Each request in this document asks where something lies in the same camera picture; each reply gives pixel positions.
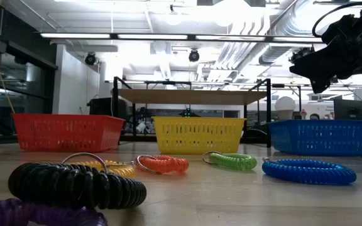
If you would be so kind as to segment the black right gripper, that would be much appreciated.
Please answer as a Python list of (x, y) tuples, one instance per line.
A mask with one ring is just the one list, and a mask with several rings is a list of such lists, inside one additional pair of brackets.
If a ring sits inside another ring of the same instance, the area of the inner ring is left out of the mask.
[(331, 23), (323, 35), (316, 35), (322, 44), (314, 44), (297, 52), (297, 64), (290, 72), (310, 78), (312, 90), (319, 94), (331, 84), (333, 77), (349, 77), (358, 59), (357, 37), (362, 33), (362, 18), (352, 14)]

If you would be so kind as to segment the blue coil wristband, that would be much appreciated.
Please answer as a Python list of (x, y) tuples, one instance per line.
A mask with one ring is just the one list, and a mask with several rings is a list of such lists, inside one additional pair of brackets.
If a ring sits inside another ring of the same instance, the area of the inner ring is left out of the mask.
[(273, 178), (311, 185), (349, 185), (356, 181), (356, 173), (346, 166), (311, 159), (265, 158), (263, 172)]

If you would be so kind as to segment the green coil wristband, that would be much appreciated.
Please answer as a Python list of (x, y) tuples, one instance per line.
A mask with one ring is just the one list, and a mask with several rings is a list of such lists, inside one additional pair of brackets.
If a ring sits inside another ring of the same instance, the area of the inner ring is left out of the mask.
[(256, 167), (257, 160), (248, 154), (220, 153), (208, 151), (202, 155), (203, 162), (238, 171), (249, 171)]

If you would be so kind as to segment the orange coil wristband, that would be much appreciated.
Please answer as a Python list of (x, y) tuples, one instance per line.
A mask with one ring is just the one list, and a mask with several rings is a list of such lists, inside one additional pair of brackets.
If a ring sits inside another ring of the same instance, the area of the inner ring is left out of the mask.
[(182, 173), (189, 168), (189, 162), (185, 158), (175, 158), (165, 155), (140, 155), (135, 159), (135, 163), (139, 169), (156, 174)]

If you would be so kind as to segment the yellow coil wristband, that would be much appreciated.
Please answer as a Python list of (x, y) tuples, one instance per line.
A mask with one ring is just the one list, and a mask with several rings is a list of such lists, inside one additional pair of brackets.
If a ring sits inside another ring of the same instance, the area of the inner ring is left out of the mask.
[[(79, 162), (72, 162), (72, 164), (89, 166), (90, 168), (95, 168), (98, 171), (104, 170), (103, 165), (98, 161), (79, 161)], [(119, 175), (130, 179), (136, 178), (136, 170), (134, 166), (131, 164), (126, 164), (125, 162), (117, 162), (111, 160), (104, 160), (104, 164), (106, 165), (108, 173), (113, 173), (115, 175)]]

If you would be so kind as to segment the black coil wristband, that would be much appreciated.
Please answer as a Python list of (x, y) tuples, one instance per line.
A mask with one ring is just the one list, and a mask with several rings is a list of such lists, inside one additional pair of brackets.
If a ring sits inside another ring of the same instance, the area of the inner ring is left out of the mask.
[(77, 163), (24, 163), (10, 174), (8, 188), (22, 201), (73, 209), (134, 208), (147, 196), (140, 181)]

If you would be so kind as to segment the purple coil wristband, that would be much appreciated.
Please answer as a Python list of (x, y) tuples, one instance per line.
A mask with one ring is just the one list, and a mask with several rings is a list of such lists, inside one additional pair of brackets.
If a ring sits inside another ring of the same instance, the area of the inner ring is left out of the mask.
[(10, 198), (0, 200), (0, 226), (108, 226), (102, 213), (80, 208), (50, 207)]

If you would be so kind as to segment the white light bulb lamp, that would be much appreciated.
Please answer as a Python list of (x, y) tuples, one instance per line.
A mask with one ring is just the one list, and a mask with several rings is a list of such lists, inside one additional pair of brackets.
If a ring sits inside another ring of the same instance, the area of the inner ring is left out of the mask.
[(287, 96), (280, 97), (275, 102), (275, 110), (280, 120), (290, 120), (296, 108), (295, 101)]

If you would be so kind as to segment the black computer monitor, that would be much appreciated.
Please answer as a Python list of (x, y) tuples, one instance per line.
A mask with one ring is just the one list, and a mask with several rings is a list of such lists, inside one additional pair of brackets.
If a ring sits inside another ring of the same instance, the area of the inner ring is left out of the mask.
[(335, 120), (362, 120), (362, 101), (334, 99)]

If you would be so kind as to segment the blue plastic basket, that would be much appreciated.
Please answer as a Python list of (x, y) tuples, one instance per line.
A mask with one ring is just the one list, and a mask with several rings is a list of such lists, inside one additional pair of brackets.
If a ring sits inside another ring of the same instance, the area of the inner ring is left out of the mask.
[(286, 120), (268, 124), (276, 150), (308, 156), (362, 156), (362, 120)]

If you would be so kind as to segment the yellow plastic basket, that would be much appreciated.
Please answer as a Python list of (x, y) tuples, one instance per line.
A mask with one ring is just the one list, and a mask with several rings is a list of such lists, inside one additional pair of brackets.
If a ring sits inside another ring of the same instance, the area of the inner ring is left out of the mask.
[(236, 153), (245, 120), (220, 117), (153, 118), (158, 149), (162, 154)]

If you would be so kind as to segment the wooden shelf riser black legs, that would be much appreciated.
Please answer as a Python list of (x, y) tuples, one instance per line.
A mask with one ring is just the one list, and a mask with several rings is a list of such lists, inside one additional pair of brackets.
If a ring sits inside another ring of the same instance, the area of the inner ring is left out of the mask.
[[(111, 101), (115, 108), (118, 107), (118, 99), (123, 98), (136, 104), (179, 104), (179, 105), (241, 105), (247, 107), (249, 104), (266, 99), (266, 117), (271, 117), (271, 82), (266, 79), (264, 91), (260, 91), (259, 84), (254, 85), (247, 91), (210, 91), (210, 90), (158, 90), (158, 89), (132, 89), (127, 82), (119, 77), (114, 78), (111, 90)], [(247, 120), (245, 120), (240, 144), (255, 143), (255, 139), (246, 135)]]

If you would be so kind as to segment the black device green lights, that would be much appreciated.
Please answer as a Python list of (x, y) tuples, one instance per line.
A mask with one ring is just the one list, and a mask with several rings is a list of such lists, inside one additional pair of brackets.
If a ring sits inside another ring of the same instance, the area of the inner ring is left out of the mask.
[(179, 115), (182, 117), (200, 117), (195, 112), (192, 112), (191, 108), (185, 108)]

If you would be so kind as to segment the long ceiling light bar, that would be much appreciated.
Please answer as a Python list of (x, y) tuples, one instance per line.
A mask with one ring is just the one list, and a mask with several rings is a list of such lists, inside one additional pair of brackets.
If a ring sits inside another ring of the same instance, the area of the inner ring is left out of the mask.
[(64, 40), (163, 40), (163, 41), (217, 41), (252, 43), (322, 43), (311, 36), (268, 36), (268, 35), (196, 35), (156, 33), (40, 33), (42, 38)]

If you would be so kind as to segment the black equipment box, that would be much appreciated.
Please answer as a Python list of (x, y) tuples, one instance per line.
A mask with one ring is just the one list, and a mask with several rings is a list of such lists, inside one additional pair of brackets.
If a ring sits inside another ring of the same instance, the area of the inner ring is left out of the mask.
[(89, 114), (90, 115), (107, 115), (114, 116), (114, 111), (118, 110), (118, 116), (120, 118), (126, 118), (130, 111), (128, 103), (123, 99), (118, 99), (118, 107), (115, 108), (113, 105), (111, 98), (99, 98), (99, 99), (91, 99), (87, 106), (90, 107)]

